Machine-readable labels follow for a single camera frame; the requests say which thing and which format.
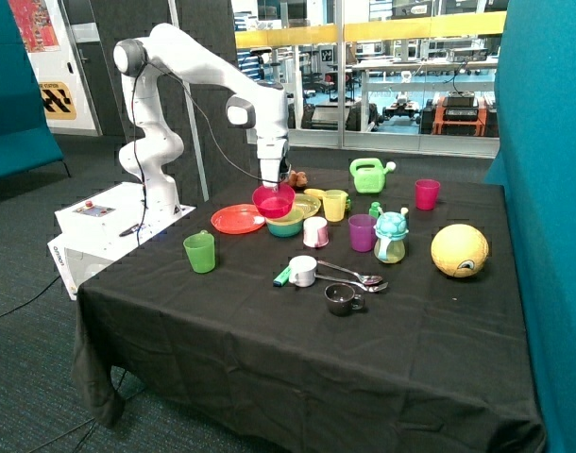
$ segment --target yellow railing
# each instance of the yellow railing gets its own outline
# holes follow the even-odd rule
[[[345,24],[345,41],[421,39],[464,35],[500,34],[506,12],[451,14],[387,22]],[[336,42],[336,25],[306,26],[281,30],[241,31],[235,34],[236,47],[281,47],[286,45]]]

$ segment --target yellow cup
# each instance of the yellow cup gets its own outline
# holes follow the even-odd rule
[[[329,222],[340,222],[345,218],[347,207],[347,193],[344,191],[326,191],[322,198],[324,203],[324,217]]]

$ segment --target green marker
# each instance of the green marker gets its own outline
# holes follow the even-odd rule
[[[273,280],[273,286],[284,286],[290,276],[290,267],[287,267]]]

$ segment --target glass window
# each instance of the glass window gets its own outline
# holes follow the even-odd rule
[[[233,0],[234,11],[238,3],[250,5],[246,33],[236,33],[242,69],[284,84],[292,145],[498,151],[507,0]],[[249,58],[265,45],[267,61]]]

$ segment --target toy watering can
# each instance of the toy watering can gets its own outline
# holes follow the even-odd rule
[[[374,255],[382,262],[399,262],[405,256],[403,239],[408,234],[408,224],[403,214],[385,212],[374,226],[378,238]]]
[[[349,166],[355,181],[355,190],[359,193],[379,193],[384,188],[385,175],[396,169],[394,162],[384,167],[379,159],[356,159]]]

